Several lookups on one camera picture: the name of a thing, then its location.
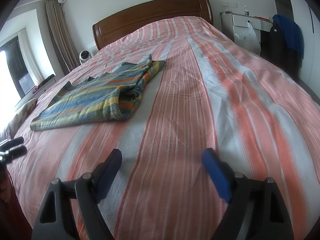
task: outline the white plastic bag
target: white plastic bag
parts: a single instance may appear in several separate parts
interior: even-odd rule
[[[243,35],[234,34],[233,36],[235,38],[235,44],[260,56],[261,46],[250,22],[248,22],[247,33]]]

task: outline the power cord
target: power cord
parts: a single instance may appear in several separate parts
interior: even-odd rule
[[[220,24],[221,24],[221,27],[222,27],[223,29],[225,29],[225,30],[230,29],[230,19],[229,19],[229,17],[228,17],[229,27],[226,29],[226,28],[222,25],[221,18],[222,18],[222,16],[224,16],[224,15],[226,15],[226,14],[229,14],[229,13],[232,13],[232,12],[230,12],[230,11],[228,11],[228,10],[225,10],[225,11],[221,14],[221,16],[220,16]]]

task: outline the striped bed sheet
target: striped bed sheet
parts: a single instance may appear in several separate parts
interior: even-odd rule
[[[67,81],[78,84],[147,54],[166,66],[148,83],[131,119],[30,130]],[[157,21],[109,44],[39,98],[18,136],[28,154],[8,170],[30,224],[52,178],[77,179],[113,148],[123,163],[99,209],[116,239],[210,239],[227,205],[201,163],[208,147],[234,171],[276,180],[296,240],[320,216],[316,103],[282,70],[198,17]]]

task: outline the wooden headboard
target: wooden headboard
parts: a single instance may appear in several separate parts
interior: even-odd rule
[[[98,50],[151,22],[198,16],[213,25],[209,0],[153,0],[124,9],[92,26]]]

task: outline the metal screw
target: metal screw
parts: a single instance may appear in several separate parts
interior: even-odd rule
[[[87,172],[87,173],[82,175],[82,178],[84,178],[84,179],[89,179],[90,177],[91,177],[91,173],[90,172]]]
[[[51,183],[52,184],[57,184],[59,182],[59,179],[58,178],[54,178],[53,180],[51,180]]]
[[[241,178],[243,178],[243,173],[242,173],[242,172],[239,172],[239,171],[236,171],[236,172],[235,172],[235,176],[236,176],[236,178],[241,179]]]
[[[267,182],[269,182],[269,183],[274,183],[275,180],[274,180],[273,178],[271,178],[271,177],[267,177]]]

